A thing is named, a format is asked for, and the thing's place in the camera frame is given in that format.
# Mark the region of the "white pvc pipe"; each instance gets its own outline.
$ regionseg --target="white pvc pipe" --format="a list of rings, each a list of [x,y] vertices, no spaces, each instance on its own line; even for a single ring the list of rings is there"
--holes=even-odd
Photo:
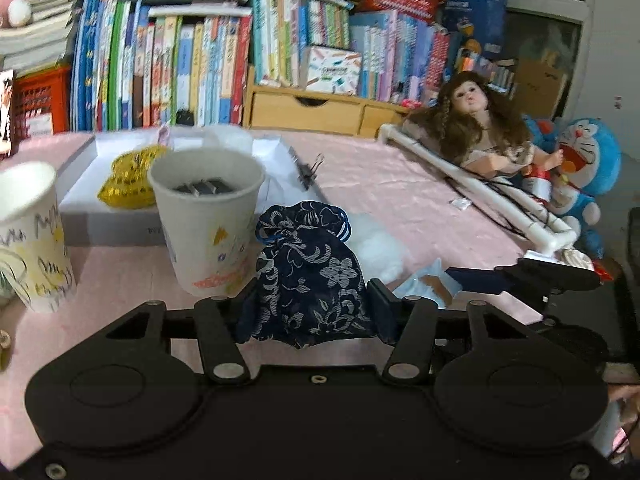
[[[513,186],[500,186],[501,190],[512,200],[527,211],[531,211],[538,221],[523,213],[513,202],[490,189],[476,177],[430,152],[417,140],[403,134],[396,126],[383,124],[380,126],[378,141],[386,142],[388,139],[411,150],[420,158],[423,158],[456,182],[462,184],[474,195],[480,197],[492,209],[503,215],[515,228],[522,231],[539,253],[551,256],[562,248],[570,247],[577,240],[578,237],[575,231],[521,189]],[[508,183],[503,177],[497,177],[495,180]]]

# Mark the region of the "doll hair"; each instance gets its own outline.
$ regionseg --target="doll hair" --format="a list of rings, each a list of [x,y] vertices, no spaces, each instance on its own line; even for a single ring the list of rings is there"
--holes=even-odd
[[[456,111],[451,103],[456,89],[466,81],[476,83],[486,95],[492,125],[498,132],[495,138],[492,136],[492,141],[500,152],[509,147],[517,148],[530,140],[530,132],[522,116],[506,97],[490,89],[487,80],[476,72],[460,72],[442,86],[434,107],[418,108],[407,117],[440,143],[440,154],[444,158],[461,164],[482,137],[482,126],[476,118]]]

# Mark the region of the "plush toy's open mouth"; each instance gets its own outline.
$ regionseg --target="plush toy's open mouth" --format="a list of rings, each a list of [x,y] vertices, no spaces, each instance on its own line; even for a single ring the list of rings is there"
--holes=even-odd
[[[564,162],[561,166],[563,173],[577,173],[587,165],[587,161],[571,146],[560,144],[560,148],[564,154]]]

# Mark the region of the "doll with brown hair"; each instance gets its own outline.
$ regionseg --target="doll with brown hair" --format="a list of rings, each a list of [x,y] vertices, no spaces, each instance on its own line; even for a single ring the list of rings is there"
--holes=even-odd
[[[442,86],[437,104],[418,108],[408,120],[417,140],[449,162],[486,178],[515,174],[531,164],[545,171],[562,164],[562,150],[546,153],[511,102],[475,72],[460,72]]]

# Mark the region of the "blue plush toy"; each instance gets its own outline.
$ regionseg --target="blue plush toy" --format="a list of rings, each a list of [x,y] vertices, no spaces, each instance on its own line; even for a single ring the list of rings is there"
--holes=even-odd
[[[542,150],[562,149],[564,162],[554,177],[548,209],[574,229],[587,253],[604,256],[604,247],[593,228],[600,220],[595,197],[613,188],[620,174],[621,153],[616,138],[598,119],[578,119],[563,132],[549,121],[526,119],[534,142]]]

